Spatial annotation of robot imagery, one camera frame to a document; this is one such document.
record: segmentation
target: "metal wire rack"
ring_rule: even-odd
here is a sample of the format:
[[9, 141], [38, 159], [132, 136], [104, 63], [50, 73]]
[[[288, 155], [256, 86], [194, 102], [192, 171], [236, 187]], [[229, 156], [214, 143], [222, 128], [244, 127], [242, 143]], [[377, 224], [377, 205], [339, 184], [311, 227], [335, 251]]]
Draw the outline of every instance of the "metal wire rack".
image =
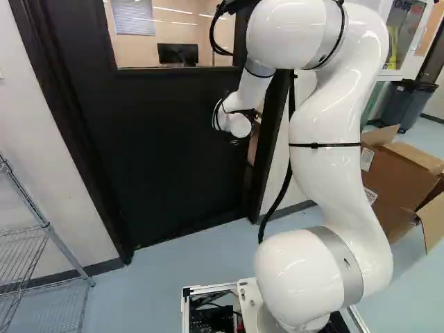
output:
[[82, 278], [26, 290], [8, 333], [79, 333], [89, 284]]
[[0, 232], [0, 332], [5, 332], [44, 250], [40, 226]]
[[[57, 235], [1, 154], [0, 176], [6, 177], [37, 224], [0, 231], [0, 333], [81, 332], [88, 290], [95, 285], [94, 279]], [[81, 278], [25, 290], [48, 239]]]

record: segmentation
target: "ceiling light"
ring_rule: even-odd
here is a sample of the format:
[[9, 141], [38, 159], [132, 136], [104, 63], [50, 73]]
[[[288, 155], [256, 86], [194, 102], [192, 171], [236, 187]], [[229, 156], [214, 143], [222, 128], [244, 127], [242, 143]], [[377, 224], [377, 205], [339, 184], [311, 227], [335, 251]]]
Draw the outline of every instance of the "ceiling light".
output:
[[133, 19], [137, 19], [139, 21], [149, 21], [149, 22], [164, 22], [161, 19], [142, 19], [141, 17], [133, 17]]
[[165, 7], [156, 7], [153, 6], [154, 9], [160, 9], [160, 10], [168, 10], [170, 12], [181, 12], [182, 14], [193, 14], [192, 12], [184, 12], [183, 10], [177, 10], [172, 8], [165, 8]]
[[187, 23], [187, 22], [172, 22], [172, 24], [186, 24], [188, 26], [197, 26], [196, 23]]
[[199, 14], [199, 16], [205, 16], [205, 17], [211, 17], [213, 18], [214, 15], [208, 15], [208, 14]]

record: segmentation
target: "black baseboard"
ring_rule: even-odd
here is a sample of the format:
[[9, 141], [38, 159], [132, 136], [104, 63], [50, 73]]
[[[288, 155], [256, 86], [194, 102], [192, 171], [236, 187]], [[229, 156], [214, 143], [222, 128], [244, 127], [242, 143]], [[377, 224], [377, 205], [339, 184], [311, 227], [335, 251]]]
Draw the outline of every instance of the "black baseboard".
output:
[[[89, 266], [84, 267], [83, 269], [85, 269], [85, 272], [88, 275], [94, 276], [94, 275], [106, 273], [109, 271], [114, 271], [114, 270], [122, 268], [124, 266], [125, 265], [120, 260], [120, 258], [116, 258], [116, 259], [107, 260], [106, 262], [99, 262], [98, 264], [89, 265]], [[44, 284], [50, 284], [50, 283], [65, 281], [65, 280], [69, 280], [69, 279], [74, 279], [74, 278], [78, 278], [79, 276], [80, 275], [78, 274], [78, 271], [76, 271], [75, 269], [72, 269], [70, 271], [65, 271], [65, 272], [56, 273], [56, 274], [52, 274], [52, 275], [37, 277], [36, 279], [31, 279], [31, 281], [29, 281], [28, 288], [38, 287], [38, 286], [42, 286]]]
[[438, 117], [434, 117], [434, 116], [431, 116], [429, 114], [421, 113], [419, 117], [425, 118], [427, 120], [435, 121], [436, 123], [441, 123], [441, 124], [444, 125], [444, 119], [441, 119], [441, 118], [438, 118]]
[[[305, 210], [305, 209], [313, 207], [313, 206], [316, 206], [316, 203], [314, 201], [312, 201], [312, 200], [306, 200], [306, 201], [303, 201], [301, 203], [296, 203], [295, 205], [282, 208], [281, 210], [277, 210], [276, 212], [274, 212], [271, 215], [269, 221], [280, 219], [281, 217], [284, 217], [284, 216], [287, 216], [287, 215], [290, 215], [290, 214], [293, 214], [293, 213], [296, 213], [296, 212], [300, 212], [301, 210]], [[264, 216], [265, 216], [265, 214], [261, 215], [259, 217], [259, 220], [258, 220], [257, 224], [260, 223], [260, 221], [262, 220], [262, 218]]]

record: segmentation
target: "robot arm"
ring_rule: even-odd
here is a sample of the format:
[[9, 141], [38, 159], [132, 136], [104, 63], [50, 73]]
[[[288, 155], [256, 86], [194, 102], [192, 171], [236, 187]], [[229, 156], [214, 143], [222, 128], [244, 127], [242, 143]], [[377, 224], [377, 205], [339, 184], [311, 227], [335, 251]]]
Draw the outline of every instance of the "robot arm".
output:
[[251, 123], [237, 111], [255, 109], [259, 106], [274, 73], [274, 69], [248, 58], [237, 91], [217, 104], [215, 110], [217, 119], [214, 118], [213, 127], [231, 132], [238, 138], [248, 136], [251, 132]]
[[[293, 176], [325, 222], [268, 238], [255, 258], [259, 290], [273, 317], [288, 332], [315, 332], [331, 312], [391, 281], [391, 249], [364, 192], [357, 144], [365, 98], [389, 37], [378, 14], [360, 5], [262, 0], [246, 44], [257, 64], [314, 68], [318, 77], [316, 90], [291, 118], [289, 149]], [[265, 79], [244, 74], [241, 92], [227, 99], [230, 110], [255, 107], [265, 93]]]

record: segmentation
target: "trash can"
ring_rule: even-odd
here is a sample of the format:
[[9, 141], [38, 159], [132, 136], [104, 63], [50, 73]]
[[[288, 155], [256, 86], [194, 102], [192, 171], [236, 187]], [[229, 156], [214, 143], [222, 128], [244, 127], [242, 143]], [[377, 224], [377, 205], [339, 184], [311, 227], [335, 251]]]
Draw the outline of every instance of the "trash can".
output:
[[438, 85], [417, 80], [390, 83], [387, 100], [380, 119], [381, 126], [400, 124], [399, 133], [405, 133], [418, 119], [425, 104]]

